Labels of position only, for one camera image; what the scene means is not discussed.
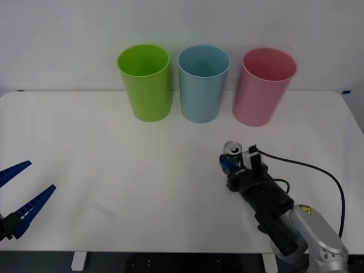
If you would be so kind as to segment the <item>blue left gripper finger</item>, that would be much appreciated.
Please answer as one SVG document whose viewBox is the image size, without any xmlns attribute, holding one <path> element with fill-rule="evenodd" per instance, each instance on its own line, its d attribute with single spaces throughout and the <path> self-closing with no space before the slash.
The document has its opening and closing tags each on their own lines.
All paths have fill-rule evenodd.
<svg viewBox="0 0 364 273">
<path fill-rule="evenodd" d="M 5 238 L 19 239 L 30 227 L 30 223 L 56 190 L 55 185 L 49 186 L 42 193 L 23 205 L 15 212 L 5 217 Z"/>
<path fill-rule="evenodd" d="M 0 188 L 2 188 L 5 184 L 7 184 L 11 179 L 13 179 L 16 175 L 20 174 L 23 170 L 29 167 L 32 163 L 27 160 L 25 162 L 21 162 L 9 168 L 6 168 L 0 171 Z"/>
</svg>

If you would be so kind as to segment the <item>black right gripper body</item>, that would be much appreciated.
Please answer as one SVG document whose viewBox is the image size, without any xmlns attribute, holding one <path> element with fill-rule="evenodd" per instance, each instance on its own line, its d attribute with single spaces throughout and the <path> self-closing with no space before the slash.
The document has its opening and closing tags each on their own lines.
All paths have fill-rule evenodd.
<svg viewBox="0 0 364 273">
<path fill-rule="evenodd" d="M 228 166 L 226 186 L 229 191 L 239 193 L 245 200 L 252 195 L 267 193 L 269 190 L 267 171 L 268 166 L 265 164 L 252 169 Z"/>
</svg>

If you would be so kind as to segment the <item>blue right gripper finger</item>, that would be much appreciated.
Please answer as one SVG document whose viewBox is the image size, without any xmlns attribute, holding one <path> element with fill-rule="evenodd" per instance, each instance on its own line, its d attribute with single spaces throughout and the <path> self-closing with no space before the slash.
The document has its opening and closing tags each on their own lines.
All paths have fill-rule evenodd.
<svg viewBox="0 0 364 273">
<path fill-rule="evenodd" d="M 224 173 L 230 173 L 232 170 L 232 161 L 226 155 L 222 154 L 219 157 L 219 163 Z"/>
</svg>

